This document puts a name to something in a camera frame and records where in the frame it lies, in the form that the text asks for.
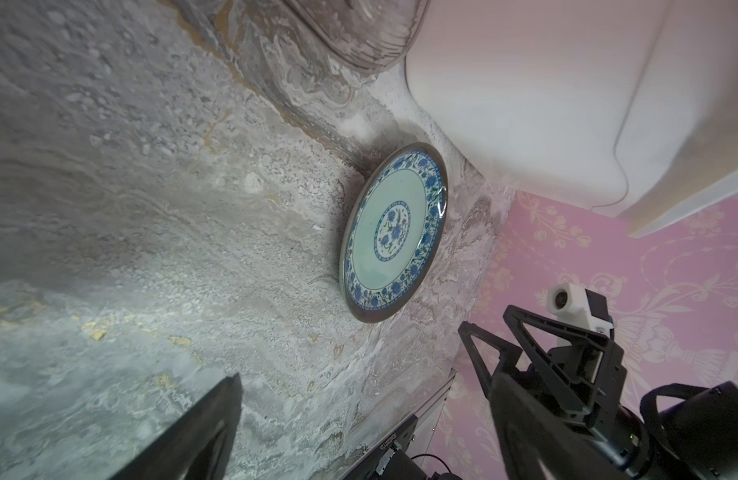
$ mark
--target white camera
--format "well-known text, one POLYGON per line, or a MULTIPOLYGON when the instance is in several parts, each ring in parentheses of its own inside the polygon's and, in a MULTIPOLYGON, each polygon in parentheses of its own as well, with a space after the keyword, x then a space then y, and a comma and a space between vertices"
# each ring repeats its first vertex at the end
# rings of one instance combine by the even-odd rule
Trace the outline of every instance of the white camera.
MULTIPOLYGON (((548 312, 559 322, 574 325, 613 338, 614 323, 608 314, 606 297, 573 283, 562 283, 548 290, 548 312)), ((558 346, 569 345, 558 339, 558 346)))

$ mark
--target wallpaper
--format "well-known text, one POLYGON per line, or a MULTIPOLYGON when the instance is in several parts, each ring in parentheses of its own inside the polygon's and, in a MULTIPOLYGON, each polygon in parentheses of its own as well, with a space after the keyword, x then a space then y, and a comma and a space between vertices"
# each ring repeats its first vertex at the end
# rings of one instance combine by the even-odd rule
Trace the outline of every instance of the wallpaper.
MULTIPOLYGON (((548 316, 547 288, 573 282, 608 298, 627 408, 637 412, 643 394, 672 382, 738 384, 738 195, 641 239, 626 231, 623 220, 519 192, 470 321, 515 341, 506 306, 548 316)), ((479 349, 492 369, 496 351, 479 349)), ((527 364, 524 356, 519 367, 527 364)), ((430 452, 465 480, 502 480, 489 404, 462 348, 455 369, 430 452)), ((445 471, 431 458, 424 468, 445 471)))

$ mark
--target camera lens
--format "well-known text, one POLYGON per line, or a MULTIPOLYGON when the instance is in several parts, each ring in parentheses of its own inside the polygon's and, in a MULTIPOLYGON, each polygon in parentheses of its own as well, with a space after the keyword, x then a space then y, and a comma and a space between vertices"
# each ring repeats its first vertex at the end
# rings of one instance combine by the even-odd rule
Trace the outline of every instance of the camera lens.
POLYGON ((558 310, 566 306, 566 302, 568 302, 568 293, 566 293, 566 290, 556 293, 556 308, 558 310))

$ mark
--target black cable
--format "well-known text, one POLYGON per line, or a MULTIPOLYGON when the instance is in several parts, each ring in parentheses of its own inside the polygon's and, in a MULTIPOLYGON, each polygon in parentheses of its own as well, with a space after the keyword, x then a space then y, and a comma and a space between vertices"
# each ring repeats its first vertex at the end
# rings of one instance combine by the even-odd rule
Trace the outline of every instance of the black cable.
POLYGON ((443 460, 441 460, 441 457, 439 457, 439 456, 434 456, 431 453, 421 453, 419 455, 413 456, 412 458, 410 458, 410 460, 413 460, 414 458, 418 458, 418 457, 433 457, 434 459, 436 459, 439 462, 441 462, 443 464, 443 466, 446 467, 446 470, 449 470, 449 473, 452 473, 452 470, 449 468, 449 466, 446 464, 446 462, 444 462, 443 460))

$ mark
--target decorative ceramic plate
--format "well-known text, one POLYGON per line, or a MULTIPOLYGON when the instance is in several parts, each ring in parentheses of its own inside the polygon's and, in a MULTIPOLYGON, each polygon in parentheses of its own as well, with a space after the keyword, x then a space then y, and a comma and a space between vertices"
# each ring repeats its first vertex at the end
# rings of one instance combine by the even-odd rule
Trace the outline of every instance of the decorative ceramic plate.
POLYGON ((425 278, 446 219, 446 166, 428 144, 385 160, 348 220, 340 285, 350 311, 379 322, 401 309, 425 278))

